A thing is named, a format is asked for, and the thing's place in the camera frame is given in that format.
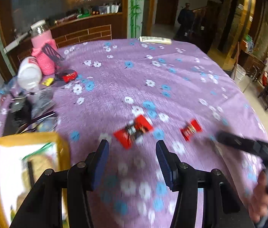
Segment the person's right hand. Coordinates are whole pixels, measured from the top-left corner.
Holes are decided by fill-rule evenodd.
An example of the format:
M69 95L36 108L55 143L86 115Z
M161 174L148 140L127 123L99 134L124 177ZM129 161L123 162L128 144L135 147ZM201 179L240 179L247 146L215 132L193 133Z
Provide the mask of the person's right hand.
M249 216L254 223L258 223L261 218L268 216L268 194L266 187L266 173L262 170L259 174L258 183L253 190L253 195L248 205Z

